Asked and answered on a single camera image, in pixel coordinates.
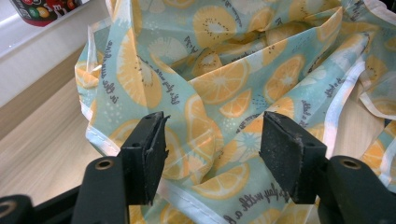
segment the patterned cloth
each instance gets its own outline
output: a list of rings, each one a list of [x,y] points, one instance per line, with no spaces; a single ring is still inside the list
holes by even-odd
[[[262,113],[286,115],[333,152],[358,79],[396,119],[396,15],[375,0],[108,0],[76,65],[87,138],[117,155],[163,111],[169,156],[153,206],[132,223],[304,223],[259,157]],[[396,188],[394,121],[367,150]]]

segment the light wood surface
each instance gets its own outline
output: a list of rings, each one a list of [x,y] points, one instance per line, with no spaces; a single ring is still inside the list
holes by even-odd
[[[383,120],[360,103],[360,92],[358,85],[342,112],[336,154],[359,157],[383,129]],[[87,124],[72,79],[0,140],[0,197],[28,194],[39,204],[79,185],[86,165],[100,157],[85,139]]]

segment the fabric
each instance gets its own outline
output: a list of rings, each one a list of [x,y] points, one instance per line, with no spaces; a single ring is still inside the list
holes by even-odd
[[[130,206],[132,223],[304,223],[309,206],[290,203],[259,157],[262,113],[298,122],[328,158],[359,78],[367,108],[395,119],[396,15],[378,1],[107,5],[76,65],[87,138],[114,156],[141,118],[171,116],[154,205]],[[376,160],[393,160],[387,146]],[[389,167],[378,174],[394,180]]]

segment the red packaging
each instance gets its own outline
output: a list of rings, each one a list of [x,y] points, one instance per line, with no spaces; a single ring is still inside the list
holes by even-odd
[[[80,6],[79,0],[10,0],[24,21],[46,26]]]

